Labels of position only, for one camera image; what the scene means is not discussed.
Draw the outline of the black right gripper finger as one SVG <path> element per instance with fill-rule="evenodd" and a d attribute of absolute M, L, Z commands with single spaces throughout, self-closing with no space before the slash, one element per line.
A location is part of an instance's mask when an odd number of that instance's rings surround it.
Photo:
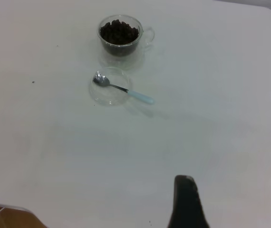
<path fill-rule="evenodd" d="M 174 179 L 173 211 L 169 228 L 208 228 L 194 179 L 177 175 Z"/>

